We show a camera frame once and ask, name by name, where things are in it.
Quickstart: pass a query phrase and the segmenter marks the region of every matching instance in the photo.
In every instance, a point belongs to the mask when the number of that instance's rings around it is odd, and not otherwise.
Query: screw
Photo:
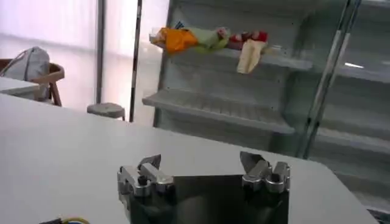
[[[144,175],[141,175],[138,177],[138,184],[140,186],[145,186],[147,185],[147,178]]]

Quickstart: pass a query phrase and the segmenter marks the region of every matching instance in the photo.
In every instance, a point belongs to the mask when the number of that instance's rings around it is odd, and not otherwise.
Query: orange bag
[[[159,33],[165,38],[165,48],[170,54],[184,51],[198,44],[197,38],[185,29],[161,28]]]

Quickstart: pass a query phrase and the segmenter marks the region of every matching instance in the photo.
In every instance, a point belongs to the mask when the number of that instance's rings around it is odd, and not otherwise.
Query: glass door
[[[389,15],[390,1],[361,2],[308,154],[374,215],[390,213]]]

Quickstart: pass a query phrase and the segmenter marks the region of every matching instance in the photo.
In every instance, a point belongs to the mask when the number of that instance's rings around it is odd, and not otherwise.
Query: white table
[[[38,89],[39,85],[36,83],[0,77],[0,93],[14,96],[26,96],[34,93],[34,91]]]
[[[291,165],[289,224],[376,224],[325,166],[0,94],[1,223],[128,223],[116,172],[161,153],[170,175],[242,174],[241,150]]]

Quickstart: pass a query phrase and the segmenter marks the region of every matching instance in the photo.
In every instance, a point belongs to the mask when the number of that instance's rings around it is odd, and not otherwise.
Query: stool
[[[124,108],[115,103],[98,103],[87,107],[88,114],[95,114],[103,117],[119,118],[124,121]]]

